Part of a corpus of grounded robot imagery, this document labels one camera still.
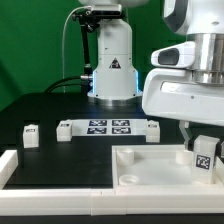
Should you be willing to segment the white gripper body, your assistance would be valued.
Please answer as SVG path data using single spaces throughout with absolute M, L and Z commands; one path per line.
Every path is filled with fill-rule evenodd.
M 145 114 L 224 126 L 224 87 L 197 84 L 191 78 L 187 70 L 150 71 L 142 97 Z

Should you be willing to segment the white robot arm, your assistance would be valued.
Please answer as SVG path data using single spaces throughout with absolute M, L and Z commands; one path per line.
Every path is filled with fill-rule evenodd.
M 110 105 L 140 96 L 149 116 L 224 126 L 224 0 L 164 0 L 163 21 L 186 41 L 152 53 L 155 68 L 143 88 L 121 9 L 149 0 L 78 1 L 85 7 L 83 24 L 98 31 L 91 100 Z

